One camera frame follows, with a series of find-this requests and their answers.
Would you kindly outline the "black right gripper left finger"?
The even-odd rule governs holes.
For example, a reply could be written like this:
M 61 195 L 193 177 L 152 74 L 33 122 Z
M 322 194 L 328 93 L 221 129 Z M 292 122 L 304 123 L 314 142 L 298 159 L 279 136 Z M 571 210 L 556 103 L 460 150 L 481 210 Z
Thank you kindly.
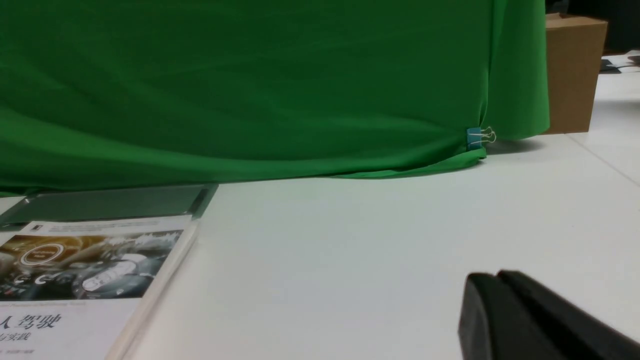
M 566 360 L 516 294 L 489 273 L 467 275 L 458 338 L 464 360 Z

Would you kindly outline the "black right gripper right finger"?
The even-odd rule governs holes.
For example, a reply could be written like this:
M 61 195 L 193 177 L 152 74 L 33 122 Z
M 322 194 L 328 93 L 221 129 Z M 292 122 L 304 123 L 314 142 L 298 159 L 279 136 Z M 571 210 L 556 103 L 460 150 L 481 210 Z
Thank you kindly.
M 547 340 L 567 360 L 638 360 L 640 344 L 524 272 L 498 278 L 517 296 Z

